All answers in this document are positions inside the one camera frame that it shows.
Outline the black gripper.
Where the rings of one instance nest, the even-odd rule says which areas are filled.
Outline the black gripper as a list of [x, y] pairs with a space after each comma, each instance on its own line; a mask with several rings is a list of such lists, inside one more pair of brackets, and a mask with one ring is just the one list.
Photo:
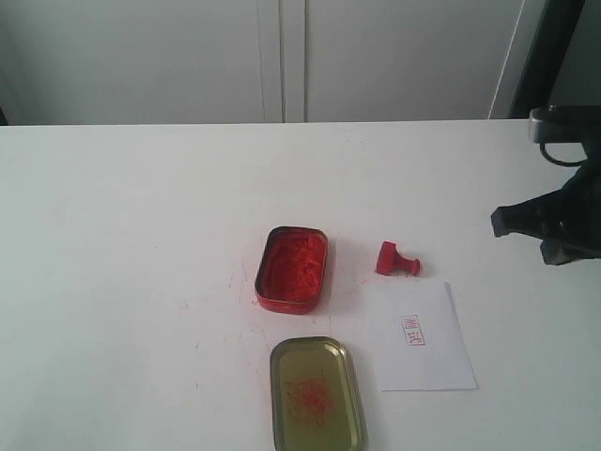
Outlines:
[[542, 241], [544, 263], [562, 266], [600, 258], [600, 159], [588, 159], [559, 190], [497, 207], [490, 216], [493, 234], [511, 233]]

